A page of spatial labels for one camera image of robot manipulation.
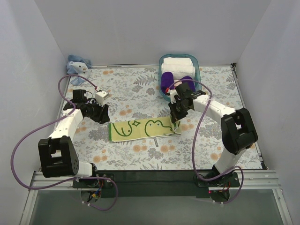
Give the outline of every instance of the purple sock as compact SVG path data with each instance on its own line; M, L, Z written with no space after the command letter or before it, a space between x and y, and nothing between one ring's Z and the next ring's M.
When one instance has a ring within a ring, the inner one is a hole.
M165 93L165 90L172 84L174 83L174 77L171 72L164 72L161 76L161 82L160 82L160 88Z
M185 76L183 78L181 78L180 80L183 80L183 79L189 79L189 80L192 80L192 78L190 76ZM183 81L184 82L187 82L188 85L189 85L189 88L192 90L192 91L196 91L196 88L195 88L195 84L194 84L194 81Z

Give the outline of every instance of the white wall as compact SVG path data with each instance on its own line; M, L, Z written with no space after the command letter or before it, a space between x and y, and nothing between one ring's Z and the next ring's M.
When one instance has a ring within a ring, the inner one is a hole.
M237 64L263 159L300 221L300 0L272 0Z
M189 53L237 62L270 0L35 0L62 53L94 65L158 64Z
M28 190L15 181L10 155L22 136L55 119L66 62L34 0L1 0L0 21L0 224L16 225ZM40 165L38 141L51 129L32 135L17 151L16 171L26 184Z

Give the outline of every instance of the blue plastic basket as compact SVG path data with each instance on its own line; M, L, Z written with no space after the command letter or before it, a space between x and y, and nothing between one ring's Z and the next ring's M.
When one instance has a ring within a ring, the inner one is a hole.
M161 84L161 64L164 63L164 58L168 58L168 57L172 57L172 58L190 58L192 63L193 63L193 66L195 67L195 70L196 70L196 74L195 74L195 80L196 81L199 81L201 82L201 79L200 79L200 71L199 71L199 64L198 64L198 60L192 56L192 55L188 55L188 54L167 54L167 55L164 55L163 57L161 57L159 59L159 70L158 70L158 83L159 83L159 92L160 94L164 97L165 100L167 101L171 101L170 100L170 97L167 96L165 93L163 93L163 91L161 90L160 88L160 84ZM196 90L202 90L202 87L200 84L198 83L195 83L195 87L196 87Z

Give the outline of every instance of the floral patterned surface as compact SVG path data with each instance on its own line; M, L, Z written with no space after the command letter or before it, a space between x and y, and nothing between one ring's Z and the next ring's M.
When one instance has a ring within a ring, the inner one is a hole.
M202 67L201 81L211 88L214 99L229 107L241 108L242 103L230 67ZM111 122L156 118L169 115L168 102L158 91L158 69L114 68L92 69L90 80L110 93L107 100ZM73 89L94 89L85 82L69 84L67 98ZM191 111L182 119L182 134L129 142L109 142L108 124L98 124L85 118L73 139L81 161L93 162L99 170L172 170L192 169L191 147L201 114ZM196 166L210 169L221 156L223 144L220 126L204 117L198 132L195 150ZM253 145L238 162L244 169L261 168Z

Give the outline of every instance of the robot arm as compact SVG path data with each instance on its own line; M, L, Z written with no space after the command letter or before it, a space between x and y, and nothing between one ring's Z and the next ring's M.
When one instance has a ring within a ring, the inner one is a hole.
M172 122L186 117L189 109L203 112L209 100L205 92L193 92L187 83L180 84L169 93ZM213 167L220 174L235 166L241 155L258 137L250 113L245 108L237 110L211 100L206 115L221 125L225 148Z
M76 109L58 123L47 139L41 139L38 143L42 172L46 178L90 177L95 173L96 167L93 164L78 160L72 140L84 117L89 117L100 124L109 122L108 105L105 104L108 93L100 90L95 94L95 98L89 99L86 98L85 93L85 90L73 90L71 101ZM68 114L72 110L73 105L67 103L63 108L63 113Z

